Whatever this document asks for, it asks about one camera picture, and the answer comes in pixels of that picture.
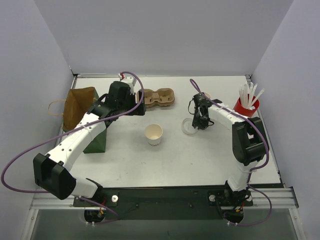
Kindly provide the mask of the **green paper bag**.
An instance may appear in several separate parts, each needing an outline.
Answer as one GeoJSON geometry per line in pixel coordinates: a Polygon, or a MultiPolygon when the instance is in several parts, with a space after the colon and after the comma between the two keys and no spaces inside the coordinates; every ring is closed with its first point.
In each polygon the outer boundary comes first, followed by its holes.
{"type": "MultiPolygon", "coordinates": [[[[51,104],[63,102],[64,110],[59,115],[62,116],[64,132],[76,128],[87,110],[96,102],[99,95],[92,86],[78,89],[71,89],[66,99],[51,102],[51,104]]],[[[97,135],[90,144],[84,149],[84,154],[97,154],[106,151],[107,131],[104,130],[97,135]]]]}

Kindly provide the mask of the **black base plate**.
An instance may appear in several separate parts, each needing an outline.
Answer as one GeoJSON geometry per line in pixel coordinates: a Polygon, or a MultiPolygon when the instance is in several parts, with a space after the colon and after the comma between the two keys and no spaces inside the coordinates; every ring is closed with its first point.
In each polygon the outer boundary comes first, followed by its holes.
{"type": "Polygon", "coordinates": [[[98,215],[100,205],[109,220],[115,211],[121,220],[216,220],[224,210],[251,207],[248,189],[233,192],[226,185],[100,188],[89,202],[75,197],[74,207],[86,216],[98,215]]]}

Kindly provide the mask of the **aluminium rail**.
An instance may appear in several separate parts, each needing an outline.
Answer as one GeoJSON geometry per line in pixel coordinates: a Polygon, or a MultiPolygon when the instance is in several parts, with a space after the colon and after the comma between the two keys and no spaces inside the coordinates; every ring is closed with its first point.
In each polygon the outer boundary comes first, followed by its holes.
{"type": "MultiPolygon", "coordinates": [[[[274,209],[294,209],[299,208],[298,200],[295,191],[292,187],[289,188],[260,188],[263,194],[251,190],[253,207],[258,209],[267,209],[270,199],[274,209]]],[[[74,209],[74,198],[68,197],[60,200],[50,194],[36,194],[31,202],[31,210],[69,210],[74,209]]]]}

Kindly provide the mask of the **red straw holder cup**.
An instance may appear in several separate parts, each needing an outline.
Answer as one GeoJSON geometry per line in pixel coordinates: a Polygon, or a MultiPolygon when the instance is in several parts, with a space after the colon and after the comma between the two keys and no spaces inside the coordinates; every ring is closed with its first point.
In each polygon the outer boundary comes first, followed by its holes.
{"type": "Polygon", "coordinates": [[[257,100],[253,106],[251,106],[250,108],[245,108],[242,106],[241,103],[241,99],[238,98],[237,102],[235,103],[233,110],[241,115],[247,116],[247,117],[252,117],[256,111],[258,110],[258,108],[260,107],[260,102],[259,100],[257,100]]]}

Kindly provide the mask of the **clear plastic cup lid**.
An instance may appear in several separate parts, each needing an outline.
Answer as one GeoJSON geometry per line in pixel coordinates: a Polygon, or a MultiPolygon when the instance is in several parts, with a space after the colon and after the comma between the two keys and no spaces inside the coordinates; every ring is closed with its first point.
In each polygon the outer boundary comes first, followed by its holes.
{"type": "Polygon", "coordinates": [[[195,135],[198,132],[197,127],[193,127],[192,125],[193,120],[191,118],[185,118],[181,123],[181,130],[186,135],[192,136],[195,135]]]}

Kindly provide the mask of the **white wrapped straw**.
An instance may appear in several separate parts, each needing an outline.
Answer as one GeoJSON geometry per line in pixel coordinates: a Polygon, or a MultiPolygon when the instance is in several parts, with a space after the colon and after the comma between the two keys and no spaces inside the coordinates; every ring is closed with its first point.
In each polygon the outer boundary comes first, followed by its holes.
{"type": "Polygon", "coordinates": [[[246,83],[239,87],[239,99],[243,108],[247,109],[252,102],[252,90],[254,85],[252,83],[246,83]]]}
{"type": "Polygon", "coordinates": [[[265,92],[265,88],[261,89],[260,92],[255,96],[255,99],[251,103],[251,107],[258,101],[259,97],[265,92]]]}

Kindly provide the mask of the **brown cardboard cup carrier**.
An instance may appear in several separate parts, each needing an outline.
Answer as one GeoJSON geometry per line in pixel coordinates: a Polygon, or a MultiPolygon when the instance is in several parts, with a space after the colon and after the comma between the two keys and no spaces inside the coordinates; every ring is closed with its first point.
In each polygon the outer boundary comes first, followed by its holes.
{"type": "Polygon", "coordinates": [[[156,91],[145,88],[143,96],[146,108],[154,106],[169,107],[175,102],[175,93],[171,88],[159,88],[156,91]]]}

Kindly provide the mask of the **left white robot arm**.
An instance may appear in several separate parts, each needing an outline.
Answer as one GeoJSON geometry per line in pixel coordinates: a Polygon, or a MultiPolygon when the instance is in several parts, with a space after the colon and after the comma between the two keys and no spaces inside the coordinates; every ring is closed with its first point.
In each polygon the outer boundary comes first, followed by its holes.
{"type": "Polygon", "coordinates": [[[92,206],[101,203],[101,185],[89,178],[72,176],[74,163],[85,148],[100,133],[122,116],[143,116],[146,112],[143,97],[136,100],[135,85],[141,80],[124,71],[119,80],[109,86],[108,93],[96,100],[83,115],[75,129],[65,134],[64,140],[46,154],[33,159],[36,185],[60,200],[69,196],[84,197],[92,206]]]}

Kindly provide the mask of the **white paper coffee cup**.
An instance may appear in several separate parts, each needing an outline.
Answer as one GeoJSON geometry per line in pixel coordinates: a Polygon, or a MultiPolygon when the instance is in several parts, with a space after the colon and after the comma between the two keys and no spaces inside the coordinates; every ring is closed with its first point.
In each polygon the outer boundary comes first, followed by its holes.
{"type": "Polygon", "coordinates": [[[145,137],[149,145],[158,146],[161,143],[163,129],[158,124],[150,124],[145,130],[145,137]]]}

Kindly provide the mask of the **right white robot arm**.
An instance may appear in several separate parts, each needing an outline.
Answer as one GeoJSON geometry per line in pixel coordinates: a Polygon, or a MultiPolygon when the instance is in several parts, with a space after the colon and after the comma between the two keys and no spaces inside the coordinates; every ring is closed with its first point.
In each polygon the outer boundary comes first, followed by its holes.
{"type": "Polygon", "coordinates": [[[266,157],[268,164],[270,148],[262,120],[259,117],[247,117],[226,107],[218,99],[207,99],[203,94],[192,98],[194,112],[192,127],[206,130],[219,123],[231,131],[232,152],[237,161],[237,170],[228,178],[226,184],[233,192],[241,192],[248,187],[252,172],[259,169],[259,161],[266,157]]]}

